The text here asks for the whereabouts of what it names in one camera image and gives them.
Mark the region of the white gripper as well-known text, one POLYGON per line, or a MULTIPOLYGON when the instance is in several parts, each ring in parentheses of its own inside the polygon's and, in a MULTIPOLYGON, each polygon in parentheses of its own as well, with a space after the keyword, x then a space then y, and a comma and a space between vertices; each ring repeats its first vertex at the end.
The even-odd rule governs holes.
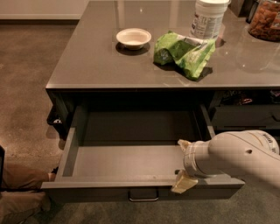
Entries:
POLYGON ((218 174, 218 170, 214 168, 214 165, 210 161, 208 151, 209 141, 191 143, 179 139, 178 145, 184 154, 183 163, 185 171, 181 170, 178 172, 176 182, 171 188, 173 193, 181 194, 196 186, 198 184, 196 178, 210 178, 218 174))

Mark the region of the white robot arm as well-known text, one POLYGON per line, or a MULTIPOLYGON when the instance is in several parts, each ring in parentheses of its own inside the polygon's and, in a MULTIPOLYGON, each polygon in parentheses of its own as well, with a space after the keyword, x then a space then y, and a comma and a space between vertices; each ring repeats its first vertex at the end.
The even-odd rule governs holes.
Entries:
POLYGON ((200 179, 227 174, 275 195, 280 193, 280 154, 276 139, 262 130, 222 132, 209 141, 178 140, 184 168, 172 186, 184 193, 200 179))

